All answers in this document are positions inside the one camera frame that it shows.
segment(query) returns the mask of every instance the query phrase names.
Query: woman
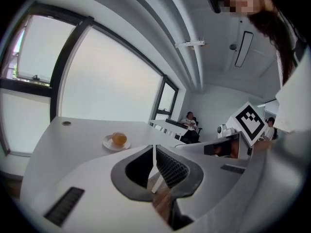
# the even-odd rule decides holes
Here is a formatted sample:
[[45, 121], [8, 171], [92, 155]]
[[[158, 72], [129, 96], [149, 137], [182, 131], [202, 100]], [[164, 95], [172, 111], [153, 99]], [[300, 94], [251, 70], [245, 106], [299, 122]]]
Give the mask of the woman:
[[184, 137], [187, 138], [190, 143], [198, 143], [199, 135], [195, 131], [197, 126], [196, 122], [193, 120], [193, 113], [189, 111], [186, 118], [182, 119], [180, 123], [188, 127], [188, 131], [185, 133]]
[[230, 12], [247, 15], [250, 22], [270, 38], [279, 53], [283, 84], [286, 83], [293, 70], [293, 48], [295, 46], [291, 42], [289, 32], [292, 30], [297, 40], [307, 41], [309, 44], [311, 42], [309, 24], [301, 15], [303, 9], [308, 9], [305, 6], [306, 1], [224, 0], [225, 6], [230, 8]]
[[268, 119], [268, 129], [265, 131], [264, 137], [263, 137], [263, 139], [265, 141], [272, 141], [272, 140], [275, 140], [277, 137], [276, 136], [277, 135], [277, 129], [275, 129], [273, 127], [274, 121], [275, 121], [275, 119], [273, 117], [270, 117]]

